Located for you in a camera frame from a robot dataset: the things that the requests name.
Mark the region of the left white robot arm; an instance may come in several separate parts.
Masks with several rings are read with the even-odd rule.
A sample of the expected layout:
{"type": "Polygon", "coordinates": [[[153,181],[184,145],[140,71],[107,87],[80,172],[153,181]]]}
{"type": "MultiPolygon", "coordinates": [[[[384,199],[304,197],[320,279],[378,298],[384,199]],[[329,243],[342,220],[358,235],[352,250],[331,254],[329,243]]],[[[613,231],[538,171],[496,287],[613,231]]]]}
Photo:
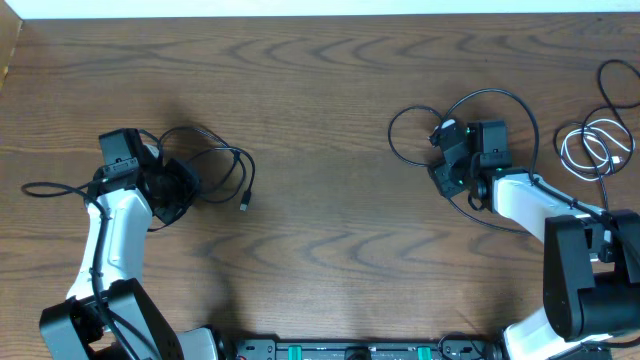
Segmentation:
{"type": "Polygon", "coordinates": [[[177,333],[142,286],[153,219],[170,225],[200,192],[186,163],[164,161],[138,130],[100,136],[105,164],[81,195],[90,218],[82,264],[64,302],[45,309],[41,336],[55,359],[215,359],[207,327],[177,333]]]}

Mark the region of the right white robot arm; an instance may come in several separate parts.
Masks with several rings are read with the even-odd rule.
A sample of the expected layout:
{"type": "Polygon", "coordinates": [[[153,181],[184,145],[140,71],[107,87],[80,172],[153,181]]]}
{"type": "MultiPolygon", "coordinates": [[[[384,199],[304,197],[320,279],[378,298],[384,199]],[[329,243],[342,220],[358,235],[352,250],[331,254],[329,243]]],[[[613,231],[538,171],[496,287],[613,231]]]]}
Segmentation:
{"type": "Polygon", "coordinates": [[[607,358],[639,328],[639,216],[583,204],[512,164],[502,121],[434,129],[439,193],[511,219],[544,247],[543,306],[504,329],[486,359],[607,358]]]}

